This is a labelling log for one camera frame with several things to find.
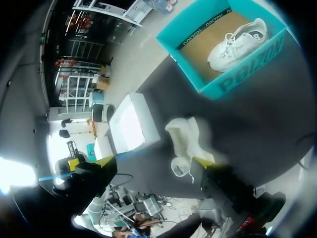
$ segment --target shelving unit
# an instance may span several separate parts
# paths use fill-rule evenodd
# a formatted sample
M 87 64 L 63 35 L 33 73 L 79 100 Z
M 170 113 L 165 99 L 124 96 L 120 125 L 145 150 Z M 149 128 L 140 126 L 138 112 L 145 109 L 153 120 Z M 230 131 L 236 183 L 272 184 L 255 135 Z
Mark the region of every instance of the shelving unit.
M 98 12 L 142 27 L 140 24 L 141 21 L 147 16 L 147 14 L 149 14 L 152 8 L 142 0 L 135 0 L 128 10 L 99 2 L 99 0 L 92 0 L 89 6 L 83 5 L 83 0 L 77 0 L 74 4 L 73 10 Z
M 69 76 L 64 79 L 60 89 L 59 99 L 66 106 L 66 113 L 86 113 L 91 112 L 89 108 L 89 94 L 93 91 L 91 83 L 96 81 L 98 76 Z M 74 111 L 70 112 L 69 108 L 74 107 Z

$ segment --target white sneaker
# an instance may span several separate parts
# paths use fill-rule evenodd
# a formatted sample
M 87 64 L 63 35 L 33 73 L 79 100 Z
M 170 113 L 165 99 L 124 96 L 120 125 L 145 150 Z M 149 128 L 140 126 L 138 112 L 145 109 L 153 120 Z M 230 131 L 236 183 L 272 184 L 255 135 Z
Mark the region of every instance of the white sneaker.
M 233 34 L 227 33 L 224 41 L 211 51 L 207 61 L 213 70 L 226 72 L 267 40 L 266 24 L 257 18 L 240 26 Z

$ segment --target teal shoebox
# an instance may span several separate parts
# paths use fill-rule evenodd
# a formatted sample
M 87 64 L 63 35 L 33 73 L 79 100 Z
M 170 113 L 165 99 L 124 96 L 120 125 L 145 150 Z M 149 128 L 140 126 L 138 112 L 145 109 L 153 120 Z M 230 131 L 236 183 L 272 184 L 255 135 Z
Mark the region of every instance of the teal shoebox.
M 218 43 L 222 41 L 226 31 L 221 26 L 219 27 L 219 24 L 224 22 L 225 18 L 232 16 L 232 13 L 242 16 L 248 22 L 261 18 L 266 23 L 269 40 L 230 70 L 224 73 L 217 72 L 215 78 L 209 79 L 207 74 L 202 73 L 207 66 L 209 67 L 206 56 L 204 56 L 203 62 L 200 63 L 202 59 L 199 59 L 196 61 L 196 65 L 193 63 L 195 57 L 202 57 L 199 56 L 201 55 L 199 54 L 200 48 L 209 44 L 208 39 L 207 41 L 205 39 L 204 42 L 198 42 L 198 39 L 208 31 L 209 36 L 216 35 L 216 32 L 211 32 L 211 34 L 210 31 L 213 29 L 211 26 L 218 24 L 216 29 L 222 31 L 221 40 L 217 37 L 216 39 Z M 232 28 L 226 33 L 233 33 L 236 29 L 235 26 L 234 30 Z M 278 55 L 283 47 L 285 32 L 286 27 L 281 21 L 252 0 L 196 0 L 158 34 L 157 40 L 184 71 L 197 92 L 210 99 L 218 99 Z M 193 57 L 194 59 L 188 59 L 184 55 L 183 49 L 194 40 L 197 43 L 192 44 L 193 47 L 190 51 L 191 54 L 198 53 Z M 208 55 L 211 50 L 205 50 L 206 54 Z M 202 71 L 198 70 L 200 65 L 203 67 Z

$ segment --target white shelf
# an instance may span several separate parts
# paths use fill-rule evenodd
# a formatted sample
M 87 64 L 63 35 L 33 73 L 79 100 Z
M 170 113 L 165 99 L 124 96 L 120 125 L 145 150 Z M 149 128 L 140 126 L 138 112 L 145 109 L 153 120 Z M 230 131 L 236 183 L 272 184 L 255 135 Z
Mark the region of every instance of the white shelf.
M 112 6 L 106 3 L 101 5 L 106 6 L 105 9 L 95 6 L 97 0 L 93 0 L 89 6 L 81 6 L 81 0 L 75 2 L 73 10 L 79 11 L 93 11 L 101 14 L 113 16 L 123 21 L 142 27 L 141 21 L 150 13 L 150 8 L 143 0 L 135 0 L 135 2 L 129 7 L 127 11 L 116 6 Z

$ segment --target person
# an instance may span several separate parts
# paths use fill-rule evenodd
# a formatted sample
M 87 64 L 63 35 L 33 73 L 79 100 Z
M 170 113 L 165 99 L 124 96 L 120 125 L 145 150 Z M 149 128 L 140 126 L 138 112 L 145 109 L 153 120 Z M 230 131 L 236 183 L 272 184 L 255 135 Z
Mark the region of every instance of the person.
M 115 238 L 147 238 L 151 234 L 151 226 L 159 223 L 157 219 L 146 220 L 141 214 L 133 216 L 133 228 L 122 227 L 121 230 L 112 233 Z

